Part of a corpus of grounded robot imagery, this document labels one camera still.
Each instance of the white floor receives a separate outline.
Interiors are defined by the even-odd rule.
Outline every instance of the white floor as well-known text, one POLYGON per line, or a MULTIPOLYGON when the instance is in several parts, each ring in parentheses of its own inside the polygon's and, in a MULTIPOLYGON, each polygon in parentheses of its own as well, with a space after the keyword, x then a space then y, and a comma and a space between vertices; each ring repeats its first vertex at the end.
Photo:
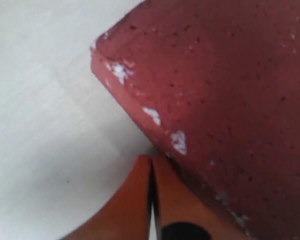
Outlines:
POLYGON ((151 143, 90 72, 92 41, 140 0, 0 0, 0 240, 56 240, 151 143))

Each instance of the floor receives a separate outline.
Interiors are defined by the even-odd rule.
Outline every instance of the floor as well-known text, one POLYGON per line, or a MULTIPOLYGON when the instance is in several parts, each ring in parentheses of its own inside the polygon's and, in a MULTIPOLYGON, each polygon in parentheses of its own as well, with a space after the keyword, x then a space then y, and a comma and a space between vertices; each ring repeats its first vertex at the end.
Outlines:
POLYGON ((139 2, 0 0, 0 240, 72 231, 151 151, 90 71, 90 44, 139 2))

